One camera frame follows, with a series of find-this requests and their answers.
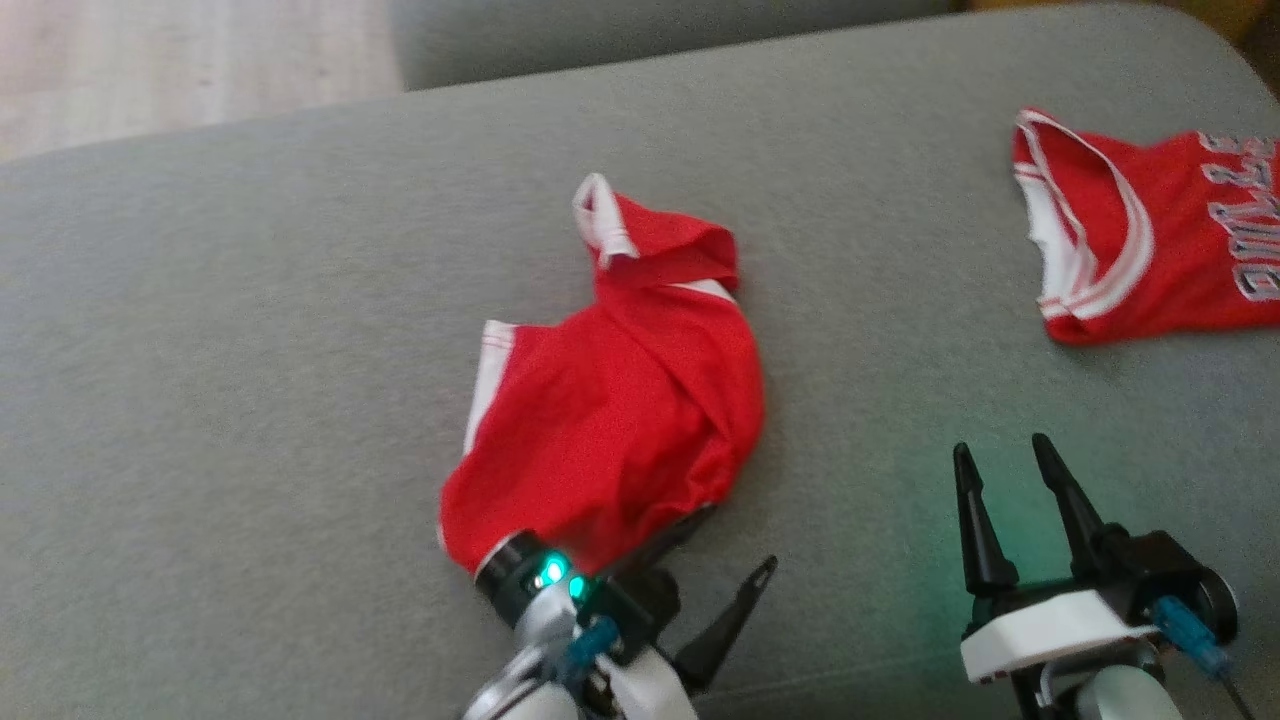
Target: folded red jersey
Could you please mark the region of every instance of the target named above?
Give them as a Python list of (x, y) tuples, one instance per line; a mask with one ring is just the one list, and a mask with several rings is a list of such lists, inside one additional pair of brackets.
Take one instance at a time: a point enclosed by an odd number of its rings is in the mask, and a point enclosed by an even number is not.
[(573, 200), (595, 304), (556, 327), (490, 320), (440, 541), (476, 573), (531, 529), (594, 573), (728, 495), (764, 415), (722, 227), (590, 176)]
[(1280, 323), (1274, 138), (1142, 147), (1018, 115), (1014, 174), (1044, 259), (1044, 328), (1092, 345)]

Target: gray fabric surface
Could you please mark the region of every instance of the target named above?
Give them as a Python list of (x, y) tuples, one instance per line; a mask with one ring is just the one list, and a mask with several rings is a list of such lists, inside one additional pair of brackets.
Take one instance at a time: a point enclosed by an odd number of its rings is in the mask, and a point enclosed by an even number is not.
[(390, 0), (408, 90), (947, 12), (952, 0)]
[[(781, 569), (707, 717), (1002, 717), (964, 682), (951, 445), (1024, 578), (1066, 571), (1029, 446), (1244, 603), (1280, 711), (1276, 332), (1068, 350), (1010, 177), (1024, 104), (1137, 142), (1275, 133), (1149, 8), (954, 17), (444, 88), (0, 167), (0, 715), (444, 719), (509, 637), (435, 544), (480, 327), (590, 299), (600, 170), (723, 223), (768, 420), (673, 562), (676, 644)], [(1174, 667), (1188, 717), (1221, 693)]]

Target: light wood floor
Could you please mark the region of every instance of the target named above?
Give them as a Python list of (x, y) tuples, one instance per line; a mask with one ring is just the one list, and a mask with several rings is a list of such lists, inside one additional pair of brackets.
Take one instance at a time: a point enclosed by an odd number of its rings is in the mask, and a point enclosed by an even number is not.
[(399, 91), (384, 0), (0, 0), (0, 161)]

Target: gray sofa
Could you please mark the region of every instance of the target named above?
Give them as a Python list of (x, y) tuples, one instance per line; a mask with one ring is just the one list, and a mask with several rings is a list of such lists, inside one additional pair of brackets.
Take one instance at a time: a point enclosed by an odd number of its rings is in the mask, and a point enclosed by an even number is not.
[[(590, 300), (584, 174), (731, 228), (768, 419), (672, 562), (676, 644), (781, 569), (705, 717), (1012, 715), (969, 685), (950, 450), (1024, 578), (1030, 454), (1231, 580), (1280, 712), (1280, 336), (1050, 342), (1023, 105), (1137, 142), (1280, 106), (1144, 6), (955, 15), (439, 88), (0, 165), (0, 715), (447, 719), (509, 633), (438, 548), (486, 318)], [(1188, 717), (1228, 717), (1184, 662)]]
[(948, 10), (954, 0), (388, 0), (407, 90)]

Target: blue connector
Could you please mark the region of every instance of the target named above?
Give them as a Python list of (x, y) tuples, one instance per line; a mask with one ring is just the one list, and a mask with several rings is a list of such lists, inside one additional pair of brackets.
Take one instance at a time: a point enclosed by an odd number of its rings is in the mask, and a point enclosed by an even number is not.
[(1210, 678), (1221, 680), (1231, 669), (1231, 659), (1217, 646), (1210, 630), (1183, 601), (1166, 594), (1152, 607), (1151, 620), (1160, 632), (1187, 653)]

